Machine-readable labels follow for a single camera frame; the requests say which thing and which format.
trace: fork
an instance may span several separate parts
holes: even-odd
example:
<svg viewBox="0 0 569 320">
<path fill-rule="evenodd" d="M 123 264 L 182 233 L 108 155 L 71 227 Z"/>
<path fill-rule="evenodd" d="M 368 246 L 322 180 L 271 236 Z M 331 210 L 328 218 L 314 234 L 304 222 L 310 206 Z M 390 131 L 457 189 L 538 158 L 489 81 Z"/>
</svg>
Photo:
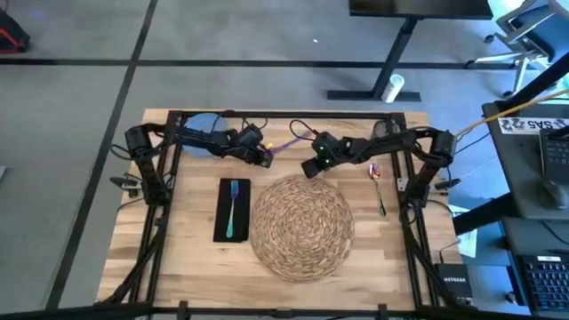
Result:
<svg viewBox="0 0 569 320">
<path fill-rule="evenodd" d="M 239 181 L 231 181 L 231 212 L 229 213 L 228 230 L 225 232 L 225 237 L 233 237 L 233 209 L 235 208 L 235 199 L 239 195 Z"/>
</svg>

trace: round woven placemat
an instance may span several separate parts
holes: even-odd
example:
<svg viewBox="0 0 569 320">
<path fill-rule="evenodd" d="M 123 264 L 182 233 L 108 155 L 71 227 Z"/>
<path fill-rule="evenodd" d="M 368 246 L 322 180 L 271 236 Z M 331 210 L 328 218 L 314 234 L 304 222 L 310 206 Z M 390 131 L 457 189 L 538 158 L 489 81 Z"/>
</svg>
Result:
<svg viewBox="0 0 569 320">
<path fill-rule="evenodd" d="M 293 176 L 263 191 L 252 210 L 252 248 L 262 264 L 295 283 L 330 275 L 348 257 L 354 217 L 335 188 Z"/>
</svg>

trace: black metal frame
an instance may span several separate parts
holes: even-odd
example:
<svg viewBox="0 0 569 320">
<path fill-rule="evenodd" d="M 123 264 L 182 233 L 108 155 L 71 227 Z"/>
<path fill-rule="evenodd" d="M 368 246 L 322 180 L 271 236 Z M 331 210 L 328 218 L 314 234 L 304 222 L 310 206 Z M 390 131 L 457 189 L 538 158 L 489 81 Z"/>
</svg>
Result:
<svg viewBox="0 0 569 320">
<path fill-rule="evenodd" d="M 168 124 L 175 124 L 182 126 L 185 120 L 196 114 L 199 111 L 170 111 L 168 114 Z M 394 131 L 394 123 L 400 128 L 406 127 L 405 114 L 403 113 L 337 113 L 337 112 L 240 112 L 239 116 L 244 117 L 271 117 L 271 118 L 335 118 L 335 119 L 374 119 L 385 120 L 388 123 L 390 132 Z M 171 175 L 171 188 L 175 187 L 176 173 L 180 163 L 181 144 L 176 144 L 173 151 L 173 157 L 170 167 Z M 160 174 L 164 174 L 166 165 L 167 152 L 163 152 L 158 159 L 157 170 Z M 413 159 L 410 152 L 404 152 L 405 167 L 408 177 L 411 178 L 415 175 L 413 167 Z M 395 175 L 395 182 L 397 178 L 402 178 L 401 168 L 399 164 L 399 156 L 397 152 L 391 154 L 391 161 Z M 405 192 L 398 192 L 397 197 L 400 203 L 400 211 L 405 212 L 401 214 L 402 228 L 405 234 L 405 223 L 409 223 L 407 216 L 408 198 Z M 160 265 L 162 262 L 162 253 L 165 243 L 165 235 L 168 227 L 168 220 L 170 217 L 171 206 L 163 207 L 162 215 L 156 218 L 155 206 L 150 206 L 147 211 L 147 218 L 145 221 L 143 234 L 140 240 L 140 250 L 137 265 L 140 266 L 133 268 L 133 271 L 127 278 L 132 278 L 129 284 L 124 285 L 122 290 L 130 290 L 131 295 L 128 303 L 122 303 L 122 299 L 107 299 L 102 303 L 96 303 L 90 307 L 81 308 L 64 308 L 64 309 L 49 309 L 42 311 L 33 311 L 25 313 L 16 313 L 5 316 L 0 316 L 3 319 L 119 319 L 119 318 L 133 318 L 136 316 L 148 316 L 150 318 L 155 314 L 175 314 L 178 319 L 189 319 L 192 315 L 219 315 L 219 316 L 273 316 L 275 318 L 291 318 L 295 316 L 353 316 L 353 317 L 374 317 L 376 319 L 388 319 L 388 317 L 411 317 L 411 318 L 455 318 L 459 316 L 461 319 L 488 319 L 495 316 L 496 319 L 527 319 L 526 316 L 508 315 L 500 313 L 485 313 L 477 312 L 464 308 L 441 308 L 437 297 L 437 291 L 431 280 L 428 279 L 429 297 L 431 306 L 424 306 L 421 301 L 421 285 L 418 278 L 418 270 L 416 266 L 416 256 L 413 254 L 413 248 L 409 242 L 405 240 L 406 258 L 409 267 L 409 276 L 411 278 L 411 289 L 413 293 L 413 302 L 415 305 L 414 311 L 391 311 L 387 310 L 384 304 L 378 304 L 376 310 L 332 310 L 332 309 L 276 309 L 276 308 L 189 308 L 187 301 L 181 301 L 177 308 L 157 308 L 153 306 L 154 298 L 156 296 L 156 285 Z M 423 218 L 423 212 L 420 206 L 413 207 L 414 214 L 417 217 L 416 227 L 418 229 L 419 244 L 427 260 L 430 261 L 429 240 L 427 238 L 427 230 Z M 156 233 L 151 238 L 153 227 L 157 227 Z M 150 270 L 150 280 L 148 282 L 148 289 L 146 299 L 142 302 L 138 301 L 140 291 L 140 279 L 142 272 L 141 267 L 146 267 L 149 261 L 149 255 L 154 255 L 153 263 Z"/>
<path fill-rule="evenodd" d="M 405 47 L 409 44 L 413 31 L 417 26 L 418 18 L 407 18 L 399 29 L 395 42 L 391 45 L 388 58 L 385 60 L 385 67 L 381 69 L 380 75 L 375 81 L 371 91 L 342 91 L 330 90 L 327 92 L 328 100 L 381 100 L 381 95 L 389 84 L 389 79 L 401 59 Z M 395 101 L 421 102 L 421 95 L 418 92 L 400 92 Z"/>
</svg>

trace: office chair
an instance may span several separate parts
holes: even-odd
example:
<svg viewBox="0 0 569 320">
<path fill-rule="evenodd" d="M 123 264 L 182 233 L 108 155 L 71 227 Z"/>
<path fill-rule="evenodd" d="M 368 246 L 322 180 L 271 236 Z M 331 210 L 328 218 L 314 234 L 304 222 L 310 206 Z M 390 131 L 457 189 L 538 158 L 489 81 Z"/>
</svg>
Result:
<svg viewBox="0 0 569 320">
<path fill-rule="evenodd" d="M 479 62 L 514 60 L 514 88 L 503 96 L 508 98 L 518 92 L 528 65 L 543 71 L 569 52 L 569 12 L 558 1 L 565 0 L 525 0 L 519 8 L 499 18 L 496 23 L 505 35 L 487 36 L 485 42 L 498 38 L 511 52 L 471 60 L 466 68 Z"/>
</svg>

